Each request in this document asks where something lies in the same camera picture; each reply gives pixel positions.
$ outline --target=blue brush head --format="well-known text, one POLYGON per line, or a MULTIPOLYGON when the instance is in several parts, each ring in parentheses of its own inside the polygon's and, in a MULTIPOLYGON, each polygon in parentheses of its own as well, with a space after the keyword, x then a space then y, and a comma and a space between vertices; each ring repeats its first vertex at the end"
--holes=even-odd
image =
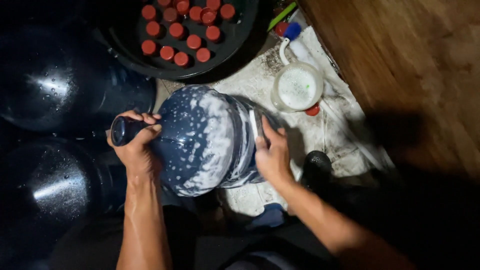
POLYGON ((288 25, 288 27, 285 29, 285 32, 283 33, 283 37, 287 37, 290 39, 290 41, 295 40, 300 36, 301 33, 301 26, 298 23, 291 23, 288 25))

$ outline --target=wooden surface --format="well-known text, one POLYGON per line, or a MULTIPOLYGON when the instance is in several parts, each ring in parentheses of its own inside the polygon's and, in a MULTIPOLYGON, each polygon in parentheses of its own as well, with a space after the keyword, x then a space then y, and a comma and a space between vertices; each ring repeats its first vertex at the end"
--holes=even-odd
POLYGON ((480 1, 298 2, 396 164, 480 178, 480 1))

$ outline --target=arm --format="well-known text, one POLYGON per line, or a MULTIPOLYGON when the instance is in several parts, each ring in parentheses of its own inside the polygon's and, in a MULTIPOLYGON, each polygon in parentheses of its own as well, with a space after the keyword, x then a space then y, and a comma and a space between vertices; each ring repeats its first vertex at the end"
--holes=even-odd
POLYGON ((346 269, 414 269, 409 260, 382 238, 361 227, 295 182, 289 168, 285 130, 274 131, 263 118, 266 137, 257 138, 256 162, 260 173, 288 202, 346 269))
MULTIPOLYGON (((140 115, 133 111, 122 113, 121 116, 148 124, 155 124, 160 119, 159 115, 140 115)), ((108 144, 115 149, 127 169, 123 241, 117 270, 172 269, 162 206, 157 197, 161 165, 148 146, 160 130, 158 124, 144 128, 122 147, 114 147, 108 136, 108 144)))

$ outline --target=red bottle cap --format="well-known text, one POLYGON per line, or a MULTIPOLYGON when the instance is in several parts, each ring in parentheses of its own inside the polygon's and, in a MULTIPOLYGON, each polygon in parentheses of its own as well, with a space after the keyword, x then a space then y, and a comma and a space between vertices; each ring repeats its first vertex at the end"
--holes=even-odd
POLYGON ((209 26, 207 27, 207 31, 205 33, 207 39, 212 42, 218 42, 220 39, 220 29, 216 26, 209 26))
POLYGON ((176 39, 181 39, 185 33, 183 25, 179 23, 172 23, 169 28, 170 35, 176 39))
POLYGON ((156 50, 155 42, 151 40, 146 40, 142 43, 142 51, 144 52, 144 55, 152 55, 154 54, 155 50, 156 50))
POLYGON ((197 51, 197 60, 205 63, 210 60, 210 51, 207 48, 201 48, 197 51))
POLYGON ((163 8, 168 8, 172 5, 172 0, 158 0, 158 4, 163 8))
POLYGON ((216 11, 213 11, 211 8, 203 8, 200 17, 205 26, 212 26, 215 24, 216 11))
POLYGON ((179 12, 180 15, 187 15, 189 10, 190 10, 189 1, 180 1, 177 3, 177 11, 179 12))
POLYGON ((160 25, 157 22, 147 23, 147 33, 153 37, 157 37, 160 34, 160 25))
POLYGON ((283 37, 283 33, 285 32, 285 30, 287 29, 288 27, 288 23, 287 22, 279 22, 278 24, 276 24, 275 26, 275 33, 277 35, 279 35, 280 37, 283 37))
POLYGON ((160 57, 166 61, 172 62, 173 57, 175 56, 175 51, 170 46, 164 46, 160 49, 160 57))
POLYGON ((202 18, 200 17, 200 13, 202 13, 202 8, 201 7, 192 7, 190 9, 190 19, 194 22, 201 23, 202 18))
POLYGON ((152 5, 146 5, 142 8, 142 16, 148 21, 156 19, 156 9, 152 5))
POLYGON ((315 105, 311 106, 310 108, 305 110, 305 113, 309 116, 315 116, 320 112, 320 106, 318 105, 318 102, 315 103, 315 105))
POLYGON ((179 18, 177 10, 174 8, 167 8, 163 11, 163 19, 169 23, 175 23, 179 18))
POLYGON ((188 55, 184 52, 179 52, 175 54, 174 61, 180 67, 186 67, 188 65, 188 55))
POLYGON ((198 50, 202 46, 202 39, 197 35, 190 35, 187 38, 187 46, 191 49, 198 50))
POLYGON ((235 16, 235 8, 230 4, 225 4, 220 9, 220 16, 224 20, 231 20, 235 16))
POLYGON ((220 0, 207 0, 207 7, 211 8, 213 11, 217 11, 222 3, 220 0))

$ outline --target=hand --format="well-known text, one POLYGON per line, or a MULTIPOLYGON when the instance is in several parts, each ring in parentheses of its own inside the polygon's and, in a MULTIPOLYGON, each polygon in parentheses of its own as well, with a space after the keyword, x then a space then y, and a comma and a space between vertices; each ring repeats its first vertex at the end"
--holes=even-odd
POLYGON ((262 117, 262 125, 265 136, 270 140, 270 149, 267 148, 265 138, 256 138, 257 153, 255 154, 255 161, 258 171, 274 186, 281 181, 294 181, 290 169, 285 129, 273 130, 265 116, 262 117))
POLYGON ((127 178, 136 179, 138 178, 137 176, 144 174, 153 174, 155 179, 158 178, 161 170, 160 160, 153 155, 148 143, 160 134, 162 126, 155 124, 156 121, 160 119, 160 115, 149 115, 148 113, 138 114, 129 110, 118 116, 126 116, 135 120, 144 121, 147 124, 152 124, 142 129, 127 145, 121 147, 113 146, 110 138, 110 130, 107 131, 107 142, 115 149, 117 156, 127 168, 127 178))

